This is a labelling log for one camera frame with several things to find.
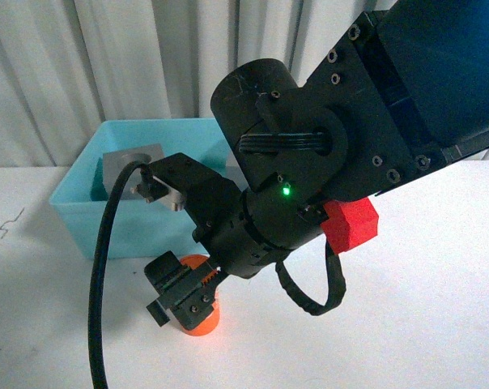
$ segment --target curtain fold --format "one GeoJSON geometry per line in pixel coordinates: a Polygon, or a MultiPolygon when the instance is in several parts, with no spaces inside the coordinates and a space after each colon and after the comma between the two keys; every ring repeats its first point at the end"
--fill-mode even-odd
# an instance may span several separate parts
{"type": "Polygon", "coordinates": [[[361,11],[394,2],[0,1],[0,166],[71,165],[104,120],[210,117],[253,59],[302,85],[361,11]]]}

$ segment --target blue plastic bin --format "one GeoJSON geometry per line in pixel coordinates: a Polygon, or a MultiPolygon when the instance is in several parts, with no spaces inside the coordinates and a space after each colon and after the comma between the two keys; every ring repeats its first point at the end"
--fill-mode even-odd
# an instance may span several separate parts
{"type": "MultiPolygon", "coordinates": [[[[230,148],[214,119],[125,120],[104,122],[50,196],[50,204],[75,242],[92,259],[106,206],[102,155],[161,143],[165,156],[177,152],[224,174],[230,148]]],[[[194,222],[185,211],[159,202],[122,200],[117,210],[109,258],[156,257],[167,250],[178,256],[205,253],[194,243],[194,222]]]]}

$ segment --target white table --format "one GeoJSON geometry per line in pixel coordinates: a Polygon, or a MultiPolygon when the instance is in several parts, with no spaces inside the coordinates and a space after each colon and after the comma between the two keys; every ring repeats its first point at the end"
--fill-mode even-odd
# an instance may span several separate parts
{"type": "MultiPolygon", "coordinates": [[[[65,171],[0,169],[0,225],[24,208],[3,239],[0,231],[0,388],[91,387],[91,261],[47,205],[65,171]]],[[[488,388],[489,161],[459,163],[372,201],[379,237],[342,255],[347,294],[319,318],[299,309],[268,267],[227,279],[219,327],[189,337],[147,313],[156,298],[142,273],[149,259],[110,261],[110,387],[488,388]]],[[[323,245],[318,238],[287,260],[321,299],[323,245]]]]}

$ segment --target red block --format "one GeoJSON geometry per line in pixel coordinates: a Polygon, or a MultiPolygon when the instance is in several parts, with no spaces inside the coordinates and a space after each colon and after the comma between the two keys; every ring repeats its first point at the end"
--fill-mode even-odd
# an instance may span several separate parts
{"type": "Polygon", "coordinates": [[[329,219],[320,226],[335,254],[354,249],[377,235],[380,217],[368,198],[353,203],[329,201],[324,209],[329,219]]]}

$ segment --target black wire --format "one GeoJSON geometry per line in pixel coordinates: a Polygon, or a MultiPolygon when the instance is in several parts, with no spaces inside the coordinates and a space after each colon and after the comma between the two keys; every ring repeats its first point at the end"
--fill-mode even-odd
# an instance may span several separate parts
{"type": "Polygon", "coordinates": [[[93,259],[93,269],[91,270],[90,301],[88,303],[88,353],[91,380],[95,389],[108,389],[102,353],[101,312],[109,238],[112,234],[113,221],[118,204],[121,201],[124,186],[130,179],[131,174],[138,168],[149,169],[146,164],[135,161],[129,163],[119,174],[106,203],[106,208],[100,221],[99,235],[97,236],[96,253],[93,259]]]}

